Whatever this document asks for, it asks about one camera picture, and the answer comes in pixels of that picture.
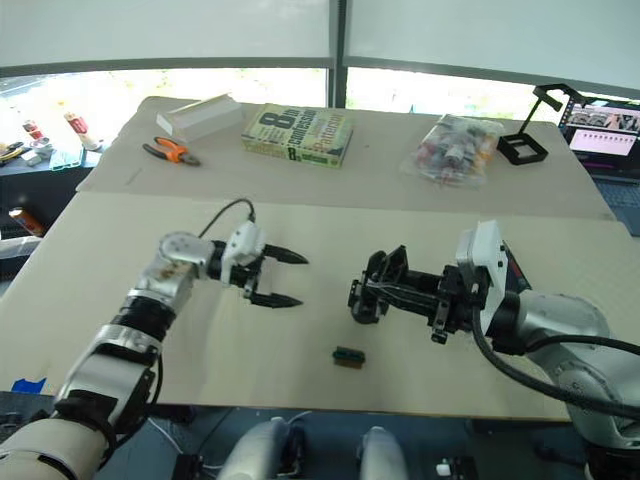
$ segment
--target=white table surface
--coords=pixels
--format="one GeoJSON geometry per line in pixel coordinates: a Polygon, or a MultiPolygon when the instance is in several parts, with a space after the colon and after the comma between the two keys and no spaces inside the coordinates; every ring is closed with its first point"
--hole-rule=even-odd
{"type": "MultiPolygon", "coordinates": [[[[294,205],[477,212],[489,215],[539,215],[614,220],[591,178],[560,135],[557,126],[532,122],[527,132],[550,153],[544,162],[514,166],[500,153],[478,188],[443,187],[399,171],[438,116],[344,110],[355,130],[341,169],[300,164],[245,152],[244,125],[199,139],[190,148],[198,168],[172,165],[149,155],[141,145],[165,135],[155,119],[189,100],[150,97],[122,128],[81,191],[235,198],[294,205]]],[[[256,105],[244,106],[245,121],[256,105]]],[[[505,133],[521,122],[500,120],[505,133]]]]}
{"type": "MultiPolygon", "coordinates": [[[[0,388],[39,381],[54,392],[100,325],[117,313],[158,240],[197,232],[222,205],[152,195],[81,193],[0,301],[0,388]]],[[[410,266],[440,273],[458,237],[487,216],[256,204],[268,241],[310,265],[268,268],[274,291],[302,306],[249,305],[235,288],[201,282],[165,341],[166,403],[346,409],[501,418],[566,418],[564,407],[504,378],[458,333],[432,343],[425,319],[390,309],[355,323],[352,279],[371,253],[399,244],[410,266]],[[362,349],[362,370],[333,364],[336,346],[362,349]]],[[[225,239],[243,207],[210,232],[225,239]]],[[[503,237],[535,289],[580,295],[613,331],[640,341],[638,245],[611,221],[499,216],[503,237]]],[[[515,363],[529,372],[524,359],[515,363]]]]}

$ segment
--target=plastic bag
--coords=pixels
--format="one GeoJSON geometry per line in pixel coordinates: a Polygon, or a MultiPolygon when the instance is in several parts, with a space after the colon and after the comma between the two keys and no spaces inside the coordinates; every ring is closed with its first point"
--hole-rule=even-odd
{"type": "Polygon", "coordinates": [[[400,170],[447,185],[482,185],[503,133],[497,122],[443,115],[400,170]]]}

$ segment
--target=window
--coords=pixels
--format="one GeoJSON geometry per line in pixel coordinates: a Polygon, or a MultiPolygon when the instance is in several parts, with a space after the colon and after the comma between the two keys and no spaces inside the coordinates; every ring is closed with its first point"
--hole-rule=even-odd
{"type": "Polygon", "coordinates": [[[79,147],[62,117],[64,101],[94,136],[113,139],[151,95],[201,100],[224,93],[239,102],[326,106],[326,70],[217,68],[122,70],[0,79],[0,141],[27,141],[21,125],[34,120],[54,145],[79,147]]]}
{"type": "MultiPolygon", "coordinates": [[[[533,88],[533,85],[475,78],[350,68],[347,108],[524,120],[536,102],[533,88]]],[[[554,96],[566,105],[566,96],[554,96]]],[[[557,124],[563,109],[556,112],[543,104],[536,111],[533,120],[546,120],[557,124]]]]}

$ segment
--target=white wall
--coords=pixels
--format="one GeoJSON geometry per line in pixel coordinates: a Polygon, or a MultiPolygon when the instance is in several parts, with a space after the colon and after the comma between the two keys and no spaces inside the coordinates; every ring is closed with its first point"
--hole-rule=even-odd
{"type": "Polygon", "coordinates": [[[346,61],[453,65],[640,90],[638,31],[640,0],[351,0],[346,61]]]}
{"type": "Polygon", "coordinates": [[[0,68],[186,57],[329,57],[330,0],[0,0],[0,68]]]}

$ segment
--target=black phone holder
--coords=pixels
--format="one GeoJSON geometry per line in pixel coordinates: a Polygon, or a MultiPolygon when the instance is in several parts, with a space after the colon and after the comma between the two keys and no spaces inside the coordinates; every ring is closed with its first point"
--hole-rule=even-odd
{"type": "Polygon", "coordinates": [[[559,112],[562,108],[562,102],[559,102],[555,98],[551,97],[547,92],[549,90],[562,90],[569,95],[576,103],[580,103],[583,106],[587,103],[587,100],[576,92],[573,88],[565,85],[564,83],[554,83],[551,85],[539,85],[533,89],[533,94],[538,97],[538,101],[535,103],[529,116],[522,123],[518,133],[514,135],[504,135],[500,137],[498,141],[498,150],[507,157],[507,160],[513,165],[524,165],[527,163],[541,162],[549,152],[538,142],[536,142],[530,135],[524,133],[524,129],[529,125],[529,121],[533,114],[538,109],[540,103],[544,102],[550,105],[556,112],[559,112]],[[533,150],[534,153],[526,154],[522,153],[520,149],[533,150]]]}

